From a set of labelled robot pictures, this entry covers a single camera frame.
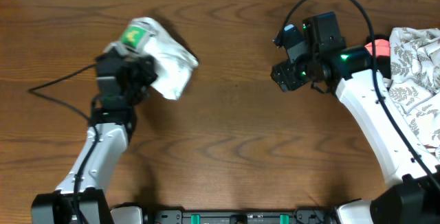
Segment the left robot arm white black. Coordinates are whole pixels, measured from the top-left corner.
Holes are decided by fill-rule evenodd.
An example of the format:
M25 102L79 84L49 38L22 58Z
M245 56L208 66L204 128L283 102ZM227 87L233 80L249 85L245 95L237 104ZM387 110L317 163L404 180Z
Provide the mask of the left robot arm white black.
M115 166L127 149L137 118L134 106L156 80L152 56L103 54L93 64L98 94L87 116L87 139L74 166L55 191L32 202L33 223L112 223L105 198Z

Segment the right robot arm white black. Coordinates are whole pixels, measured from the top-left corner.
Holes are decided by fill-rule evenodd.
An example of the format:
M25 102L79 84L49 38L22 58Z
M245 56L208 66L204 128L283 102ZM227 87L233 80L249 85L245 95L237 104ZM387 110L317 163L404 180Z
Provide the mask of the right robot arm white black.
M337 223L438 223L439 162L400 115L365 47L312 53L289 49L272 67L282 91L325 82L362 129L379 162L387 190L374 200L356 200L335 209Z

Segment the white t-shirt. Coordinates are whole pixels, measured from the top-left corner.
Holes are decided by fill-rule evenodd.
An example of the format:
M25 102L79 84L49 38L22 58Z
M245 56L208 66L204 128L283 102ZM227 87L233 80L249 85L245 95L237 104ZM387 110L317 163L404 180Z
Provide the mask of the white t-shirt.
M119 39L108 44L104 51L111 49L129 58L153 57L157 79L152 87L168 100L181 97L193 70L199 66L193 54L150 17L131 20Z

